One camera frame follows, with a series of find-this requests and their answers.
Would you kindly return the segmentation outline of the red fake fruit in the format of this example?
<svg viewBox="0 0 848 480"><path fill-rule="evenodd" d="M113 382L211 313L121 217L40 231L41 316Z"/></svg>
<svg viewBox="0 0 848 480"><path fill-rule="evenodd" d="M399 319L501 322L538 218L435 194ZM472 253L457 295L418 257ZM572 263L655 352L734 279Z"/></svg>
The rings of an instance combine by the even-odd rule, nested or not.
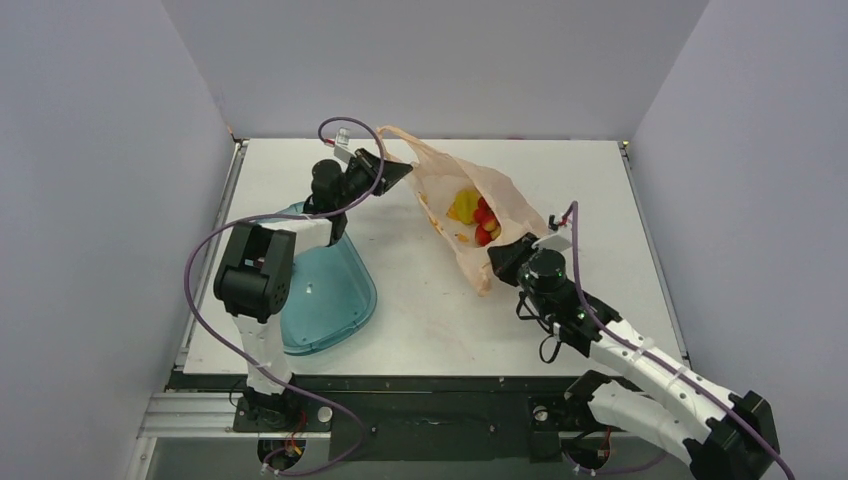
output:
<svg viewBox="0 0 848 480"><path fill-rule="evenodd" d="M476 225L474 238L477 246L485 247L500 236L501 224L483 197L477 200L472 220Z"/></svg>

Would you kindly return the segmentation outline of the orange plastic bag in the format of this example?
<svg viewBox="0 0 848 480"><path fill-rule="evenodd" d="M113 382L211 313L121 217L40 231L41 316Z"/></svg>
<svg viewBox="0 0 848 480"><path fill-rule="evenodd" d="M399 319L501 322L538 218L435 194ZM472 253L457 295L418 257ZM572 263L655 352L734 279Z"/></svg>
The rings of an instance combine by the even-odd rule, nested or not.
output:
<svg viewBox="0 0 848 480"><path fill-rule="evenodd" d="M547 221L507 175L438 150L394 126L382 126L377 133L403 140L414 152L405 180L478 295L487 295L496 280L489 247L528 233L548 234Z"/></svg>

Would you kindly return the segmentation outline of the yellow fake fruit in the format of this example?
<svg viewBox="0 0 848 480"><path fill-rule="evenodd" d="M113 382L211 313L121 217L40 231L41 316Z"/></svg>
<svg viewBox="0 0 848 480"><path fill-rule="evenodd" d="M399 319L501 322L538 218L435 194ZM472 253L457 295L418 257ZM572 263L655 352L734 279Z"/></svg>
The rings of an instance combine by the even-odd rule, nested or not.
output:
<svg viewBox="0 0 848 480"><path fill-rule="evenodd" d="M478 209L480 194L476 189L462 189L456 193L446 215L464 225L475 223L474 212Z"/></svg>

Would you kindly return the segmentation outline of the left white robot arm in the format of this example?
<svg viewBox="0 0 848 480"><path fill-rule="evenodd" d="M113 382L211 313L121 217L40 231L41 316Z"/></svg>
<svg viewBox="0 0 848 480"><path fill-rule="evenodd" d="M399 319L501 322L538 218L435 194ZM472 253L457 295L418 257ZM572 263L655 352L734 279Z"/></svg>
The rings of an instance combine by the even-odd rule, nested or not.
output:
<svg viewBox="0 0 848 480"><path fill-rule="evenodd" d="M284 352L280 313L293 289L297 258L337 250L347 210L361 198L387 193L413 170L364 148L342 149L317 162L300 210L233 225L213 282L213 294L231 315L248 365L243 397L247 414L285 430L301 418Z"/></svg>

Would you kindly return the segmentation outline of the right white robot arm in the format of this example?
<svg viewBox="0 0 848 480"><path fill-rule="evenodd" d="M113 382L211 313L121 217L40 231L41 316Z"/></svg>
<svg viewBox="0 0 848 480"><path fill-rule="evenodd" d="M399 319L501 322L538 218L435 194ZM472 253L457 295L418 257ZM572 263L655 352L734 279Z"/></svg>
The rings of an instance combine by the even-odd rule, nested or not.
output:
<svg viewBox="0 0 848 480"><path fill-rule="evenodd" d="M532 234L487 254L495 276L519 290L518 309L560 345L637 386L589 370L566 391L564 413L634 434L688 466L696 479L760 479L779 455L770 404L739 395L664 353L615 309L580 289L565 257Z"/></svg>

